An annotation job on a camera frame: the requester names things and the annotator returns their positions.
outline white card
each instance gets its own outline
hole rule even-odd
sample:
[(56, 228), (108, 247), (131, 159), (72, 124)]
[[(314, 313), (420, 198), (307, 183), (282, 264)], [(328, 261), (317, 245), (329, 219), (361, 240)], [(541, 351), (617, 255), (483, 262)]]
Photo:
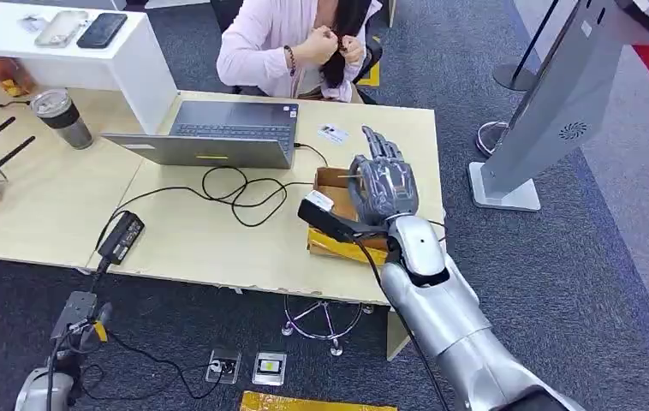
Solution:
[(330, 197), (327, 197), (326, 195), (320, 193), (317, 190), (312, 190), (312, 192), (307, 194), (305, 199), (309, 200), (310, 202), (314, 203), (317, 207), (327, 212), (332, 210), (332, 207), (335, 205), (335, 202), (332, 201)]
[(349, 134), (346, 131), (337, 128), (332, 124), (325, 124), (323, 126), (320, 126), (319, 130), (317, 130), (317, 134), (325, 137), (335, 144), (342, 144), (349, 137)]

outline power cord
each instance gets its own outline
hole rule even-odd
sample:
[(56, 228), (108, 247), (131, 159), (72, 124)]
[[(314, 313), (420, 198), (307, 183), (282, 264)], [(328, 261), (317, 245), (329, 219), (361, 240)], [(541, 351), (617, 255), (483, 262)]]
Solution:
[(448, 234), (448, 228), (445, 226), (445, 224), (439, 223), (438, 221), (433, 221), (433, 220), (428, 220), (428, 223), (436, 224), (436, 225), (439, 225), (439, 226), (443, 227), (444, 235), (441, 238), (438, 239), (438, 242), (443, 242), (443, 240), (445, 240), (445, 235)]
[[(434, 223), (436, 225), (441, 225), (439, 223), (431, 221), (431, 223)], [(372, 256), (370, 255), (370, 252), (367, 251), (367, 248), (365, 245), (362, 243), (362, 241), (357, 238), (357, 237), (350, 237), (352, 241), (354, 241), (355, 244), (357, 244), (357, 247), (362, 250), (363, 254), (365, 254), (365, 257), (367, 258), (367, 261), (370, 263), (370, 268), (372, 268), (372, 274), (375, 275), (375, 281), (378, 282), (378, 286), (380, 289), (383, 290), (383, 293), (385, 290), (383, 289), (383, 284), (380, 280), (380, 274), (378, 273), (378, 266), (375, 264), (375, 260), (372, 259)], [(438, 385), (438, 381), (436, 381), (436, 376), (433, 374), (433, 370), (431, 369), (430, 364), (428, 364), (428, 359), (426, 358), (426, 355), (423, 354), (423, 350), (420, 348), (420, 345), (418, 344), (418, 341), (415, 339), (415, 336), (413, 335), (413, 331), (410, 329), (408, 326), (408, 323), (405, 322), (405, 319), (402, 317), (402, 314), (397, 310), (396, 307), (393, 307), (393, 310), (395, 310), (395, 313), (397, 314), (397, 317), (400, 319), (400, 322), (402, 323), (402, 326), (405, 328), (405, 331), (408, 333), (408, 337), (410, 337), (410, 341), (413, 342), (413, 346), (415, 347), (415, 351), (418, 353), (418, 356), (420, 359), (423, 361), (423, 365), (426, 367), (426, 371), (428, 373), (428, 378), (431, 380), (431, 383), (433, 385), (433, 389), (436, 391), (436, 395), (438, 396), (438, 400), (440, 401), (440, 405), (443, 408), (444, 411), (450, 411), (450, 408), (448, 408), (448, 403), (445, 401), (445, 397), (443, 397), (443, 392), (440, 390), (440, 386)]]
[(322, 158), (322, 161), (324, 161), (324, 166), (325, 167), (330, 167), (330, 164), (327, 163), (327, 158), (325, 158), (325, 156), (323, 156), (322, 153), (319, 152), (319, 150), (317, 150), (316, 148), (314, 148), (314, 147), (312, 147), (312, 146), (310, 146), (308, 144), (295, 143), (295, 148), (302, 148), (302, 147), (308, 148), (308, 149), (312, 150), (313, 152), (316, 152), (317, 155), (319, 155), (319, 157)]
[[(206, 189), (206, 178), (208, 178), (212, 173), (220, 171), (220, 170), (233, 170), (233, 171), (236, 171), (241, 176), (241, 179), (243, 180), (243, 183), (239, 187), (235, 188), (234, 190), (232, 190), (231, 192), (229, 192), (227, 194), (224, 194), (224, 195), (221, 195), (221, 196), (213, 196)], [(260, 183), (260, 182), (273, 182), (276, 185), (278, 185), (278, 188), (275, 189), (274, 191), (272, 191), (269, 195), (267, 195), (261, 201), (258, 201), (258, 202), (255, 202), (255, 203), (241, 203), (241, 202), (239, 202), (239, 198), (244, 194), (244, 192), (246, 192), (248, 187), (250, 187), (252, 184)], [(311, 182), (281, 183), (276, 178), (270, 178), (270, 177), (262, 177), (262, 178), (255, 178), (255, 179), (249, 180), (247, 175), (244, 174), (244, 172), (241, 171), (241, 169), (238, 169), (236, 167), (232, 167), (232, 166), (228, 166), (228, 165), (219, 166), (219, 167), (213, 167), (210, 170), (208, 170), (204, 174), (204, 176), (201, 178), (201, 191), (203, 191), (203, 193), (199, 193), (198, 191), (194, 190), (193, 188), (190, 188), (190, 187), (187, 187), (187, 186), (172, 186), (172, 187), (158, 188), (156, 190), (152, 190), (152, 191), (149, 191), (147, 193), (137, 195), (137, 196), (133, 197), (132, 199), (122, 203), (120, 206), (118, 206), (113, 211), (112, 215), (110, 216), (108, 221), (105, 223), (105, 226), (100, 231), (100, 235), (98, 236), (98, 240), (95, 242), (95, 249), (97, 250), (98, 247), (100, 247), (100, 243), (103, 241), (103, 238), (105, 237), (105, 233), (107, 232), (108, 228), (113, 223), (113, 221), (115, 221), (116, 218), (120, 217), (120, 215), (122, 214), (122, 212), (124, 211), (124, 209), (125, 209), (125, 207), (127, 205), (129, 205), (130, 203), (132, 203), (132, 202), (134, 202), (136, 200), (143, 199), (143, 198), (148, 197), (148, 196), (153, 195), (153, 194), (161, 193), (163, 191), (187, 191), (187, 192), (189, 192), (191, 194), (196, 195), (197, 197), (201, 198), (202, 200), (213, 201), (213, 202), (220, 203), (220, 204), (225, 204), (225, 205), (231, 207), (231, 213), (234, 215), (234, 218), (236, 218), (236, 221), (238, 221), (239, 224), (241, 224), (241, 225), (243, 225), (245, 227), (248, 227), (248, 228), (255, 228), (255, 227), (259, 227), (263, 223), (266, 223), (271, 218), (271, 216), (273, 216), (274, 213), (276, 213), (284, 205), (284, 202), (287, 200), (287, 195), (288, 195), (287, 187), (291, 187), (291, 186), (294, 186), (294, 185), (311, 186), (312, 183)], [(256, 207), (262, 206), (262, 205), (266, 204), (269, 200), (271, 200), (275, 195), (279, 194), (280, 192), (284, 193), (284, 196), (279, 201), (277, 206), (274, 207), (274, 210), (270, 211), (269, 214), (267, 214), (264, 218), (262, 218), (258, 222), (256, 222), (256, 223), (247, 223), (247, 222), (243, 221), (241, 219), (241, 217), (239, 216), (239, 214), (237, 212), (238, 209), (240, 209), (240, 208), (251, 209), (251, 208), (256, 208)]]
[[(103, 379), (105, 377), (105, 371), (103, 370), (103, 368), (101, 366), (99, 366), (97, 364), (93, 364), (93, 365), (85, 368), (82, 371), (82, 374), (80, 375), (80, 387), (82, 389), (82, 392), (85, 393), (85, 395), (92, 398), (93, 400), (96, 400), (96, 401), (142, 401), (142, 400), (151, 398), (153, 396), (156, 396), (156, 395), (161, 394), (162, 392), (166, 391), (177, 379), (180, 379), (183, 382), (183, 385), (186, 388), (186, 391), (188, 392), (188, 395), (191, 398), (193, 398), (194, 400), (201, 400), (201, 399), (204, 399), (204, 398), (208, 397), (214, 391), (214, 389), (216, 389), (219, 382), (221, 381), (221, 377), (223, 376), (223, 373), (220, 372), (218, 374), (218, 379), (214, 383), (214, 385), (208, 391), (206, 391), (204, 394), (198, 396), (198, 395), (194, 394), (194, 391), (191, 389), (191, 385), (186, 380), (186, 377), (184, 376), (184, 373), (186, 371), (190, 371), (190, 370), (197, 369), (197, 368), (206, 368), (206, 367), (209, 367), (211, 365), (217, 364), (217, 362), (213, 362), (213, 363), (209, 363), (209, 364), (203, 364), (203, 365), (200, 365), (200, 366), (192, 366), (192, 367), (184, 369), (184, 368), (181, 368), (180, 366), (178, 366), (178, 364), (176, 364), (172, 360), (159, 359), (159, 358), (155, 357), (153, 354), (150, 354), (150, 353), (146, 352), (143, 349), (135, 348), (135, 347), (132, 347), (132, 346), (128, 345), (127, 343), (123, 342), (120, 339), (120, 337), (118, 337), (116, 334), (114, 334), (110, 330), (107, 330), (107, 334), (108, 334), (108, 337), (110, 337), (110, 339), (113, 342), (117, 343), (120, 347), (122, 347), (123, 349), (125, 349), (127, 351), (143, 355), (147, 359), (152, 360), (153, 362), (157, 362), (159, 364), (166, 364), (166, 365), (169, 365), (169, 366), (173, 366), (175, 368), (175, 370), (176, 370), (176, 376), (174, 378), (172, 378), (171, 380), (169, 380), (167, 383), (165, 383), (162, 387), (160, 387), (160, 388), (158, 388), (158, 389), (156, 389), (154, 391), (139, 395), (139, 396), (95, 396), (94, 394), (92, 394), (90, 392), (90, 390), (94, 389), (94, 387), (98, 386), (98, 384), (100, 384), (103, 381)], [(90, 372), (91, 369), (99, 370), (100, 378), (98, 379), (98, 381), (96, 381), (94, 383), (94, 386), (92, 388), (87, 388), (85, 386), (85, 384), (84, 384), (84, 378), (87, 375), (87, 373)], [(201, 379), (203, 379), (204, 375), (205, 375), (205, 371), (203, 371), (203, 373), (201, 374)]]
[(57, 351), (60, 350), (60, 347), (68, 339), (70, 334), (72, 334), (72, 330), (65, 330), (63, 335), (55, 341), (50, 358), (47, 359), (47, 411), (52, 411), (52, 382), (55, 374), (55, 363), (57, 362)]

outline white shelf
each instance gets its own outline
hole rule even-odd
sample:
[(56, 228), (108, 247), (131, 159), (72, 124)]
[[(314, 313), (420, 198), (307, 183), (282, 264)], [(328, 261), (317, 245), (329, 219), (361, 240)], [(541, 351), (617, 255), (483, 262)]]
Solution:
[[(155, 134), (178, 90), (145, 13), (128, 16), (110, 45), (102, 50), (81, 49), (75, 43), (62, 49), (38, 47), (37, 33), (28, 33), (18, 20), (39, 15), (47, 21), (71, 8), (0, 3), (0, 56), (15, 57), (43, 86), (120, 90), (148, 134)], [(93, 21), (105, 10), (82, 9)]]
[[(20, 26), (18, 20), (27, 15), (39, 15), (47, 21), (52, 21), (55, 15), (63, 10), (71, 8), (39, 6), (32, 4), (0, 3), (0, 56), (18, 58), (62, 58), (62, 59), (112, 59), (120, 49), (121, 45), (130, 37), (133, 30), (143, 21), (147, 21), (145, 13), (125, 13), (128, 19), (116, 35), (110, 45), (102, 50), (81, 49), (75, 43), (85, 31), (82, 28), (70, 44), (63, 49), (38, 47), (34, 40), (39, 33), (28, 33)], [(84, 9), (89, 14), (89, 21), (95, 20), (106, 10)]]

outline speaker grille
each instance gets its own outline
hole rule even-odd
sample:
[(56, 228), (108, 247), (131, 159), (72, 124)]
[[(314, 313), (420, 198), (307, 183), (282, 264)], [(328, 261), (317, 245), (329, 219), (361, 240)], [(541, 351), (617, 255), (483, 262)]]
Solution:
[(559, 138), (566, 141), (579, 139), (586, 132), (586, 124), (583, 122), (571, 122), (559, 132)]

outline smartphone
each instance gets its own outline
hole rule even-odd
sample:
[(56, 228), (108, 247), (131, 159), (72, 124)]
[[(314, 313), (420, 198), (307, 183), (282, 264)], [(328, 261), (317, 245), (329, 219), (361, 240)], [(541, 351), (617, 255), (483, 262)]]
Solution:
[(122, 13), (101, 13), (77, 40), (81, 49), (104, 49), (121, 29), (128, 16)]

